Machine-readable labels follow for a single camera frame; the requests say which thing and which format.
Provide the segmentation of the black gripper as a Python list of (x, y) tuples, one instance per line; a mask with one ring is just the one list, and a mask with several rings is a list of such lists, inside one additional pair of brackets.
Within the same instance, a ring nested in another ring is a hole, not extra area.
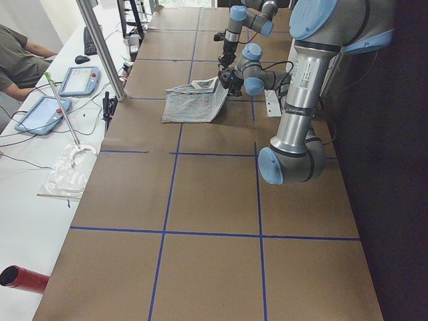
[(241, 88), (243, 80), (237, 76), (230, 75), (228, 77), (228, 95), (233, 97), (242, 96)]
[(225, 39), (223, 44), (223, 53), (218, 57), (218, 62), (224, 68), (228, 68), (236, 59), (237, 42)]

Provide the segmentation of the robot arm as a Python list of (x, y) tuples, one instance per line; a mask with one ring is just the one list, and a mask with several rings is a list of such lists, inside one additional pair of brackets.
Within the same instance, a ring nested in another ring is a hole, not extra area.
[(298, 1), (289, 24), (296, 58), (292, 70), (282, 73), (261, 67), (262, 50), (255, 43), (235, 56), (244, 27), (270, 35), (277, 3), (243, 1), (231, 8), (227, 29), (219, 36), (224, 42), (219, 57), (223, 87), (233, 95), (244, 88), (250, 96), (275, 90), (282, 105), (277, 134), (258, 154), (259, 171), (267, 183), (303, 183), (321, 174), (326, 153), (311, 121), (330, 60), (389, 45), (396, 6), (395, 1)]
[(269, 36), (274, 28), (273, 18), (278, 12), (277, 1), (241, 1), (229, 12), (229, 23), (224, 32), (214, 35), (214, 41), (223, 42), (223, 53), (218, 62), (228, 68), (236, 58), (235, 52), (239, 43), (242, 27), (253, 30), (262, 36)]

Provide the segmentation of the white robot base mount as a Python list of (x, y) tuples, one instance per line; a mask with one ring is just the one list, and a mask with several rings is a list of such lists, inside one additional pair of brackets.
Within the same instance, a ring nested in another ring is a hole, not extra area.
[(282, 115), (282, 110), (276, 92), (274, 90), (265, 90), (264, 94), (267, 116), (270, 118), (280, 117)]

